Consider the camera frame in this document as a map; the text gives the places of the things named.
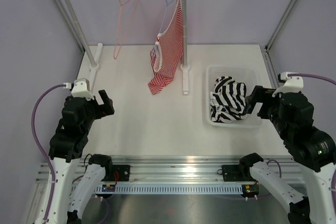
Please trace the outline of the black white striped tank top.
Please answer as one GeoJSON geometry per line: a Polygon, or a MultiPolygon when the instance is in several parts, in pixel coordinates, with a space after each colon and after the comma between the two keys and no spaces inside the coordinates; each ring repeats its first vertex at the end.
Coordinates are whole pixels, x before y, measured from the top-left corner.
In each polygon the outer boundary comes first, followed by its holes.
{"type": "Polygon", "coordinates": [[[233,123],[247,118],[245,112],[247,87],[230,76],[215,80],[209,93],[210,118],[214,123],[233,123]]]}

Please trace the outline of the pink wire hanger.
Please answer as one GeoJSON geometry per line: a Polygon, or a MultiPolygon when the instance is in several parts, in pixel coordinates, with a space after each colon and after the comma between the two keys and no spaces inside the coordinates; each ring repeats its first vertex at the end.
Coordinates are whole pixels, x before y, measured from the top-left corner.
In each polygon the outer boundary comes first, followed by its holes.
{"type": "Polygon", "coordinates": [[[119,15],[118,15],[118,24],[117,24],[117,32],[116,32],[116,38],[115,38],[115,44],[114,44],[114,48],[113,48],[113,58],[114,60],[117,60],[120,52],[121,52],[121,48],[124,44],[124,41],[126,39],[126,36],[128,34],[128,31],[130,29],[131,23],[133,21],[134,15],[137,11],[137,7],[138,7],[138,2],[139,0],[127,0],[125,2],[123,2],[122,0],[118,0],[119,2],[119,15]],[[127,22],[127,25],[124,29],[124,33],[121,36],[121,29],[122,29],[122,15],[123,15],[123,8],[125,5],[127,5],[128,3],[132,3],[133,7],[132,7],[132,13],[130,15],[129,21],[127,22]]]}

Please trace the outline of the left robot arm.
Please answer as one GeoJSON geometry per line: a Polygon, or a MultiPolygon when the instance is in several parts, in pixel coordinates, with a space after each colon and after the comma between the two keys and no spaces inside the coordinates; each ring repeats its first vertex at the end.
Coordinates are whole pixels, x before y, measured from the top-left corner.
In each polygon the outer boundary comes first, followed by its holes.
{"type": "Polygon", "coordinates": [[[112,158],[94,154],[77,187],[72,190],[73,177],[94,120],[114,114],[113,102],[104,90],[103,101],[69,96],[62,109],[62,118],[50,140],[51,164],[47,190],[36,223],[81,223],[83,211],[98,183],[113,176],[112,158]]]}

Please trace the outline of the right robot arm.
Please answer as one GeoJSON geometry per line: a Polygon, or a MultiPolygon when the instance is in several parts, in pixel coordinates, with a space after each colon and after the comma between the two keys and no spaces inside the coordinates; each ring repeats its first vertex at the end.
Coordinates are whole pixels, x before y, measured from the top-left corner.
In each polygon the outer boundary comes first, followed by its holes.
{"type": "Polygon", "coordinates": [[[289,186],[256,153],[239,160],[239,176],[261,183],[282,205],[290,223],[335,223],[335,141],[313,126],[313,105],[301,92],[277,94],[262,86],[254,87],[245,101],[247,114],[261,103],[257,115],[272,123],[298,164],[307,195],[289,186]]]}

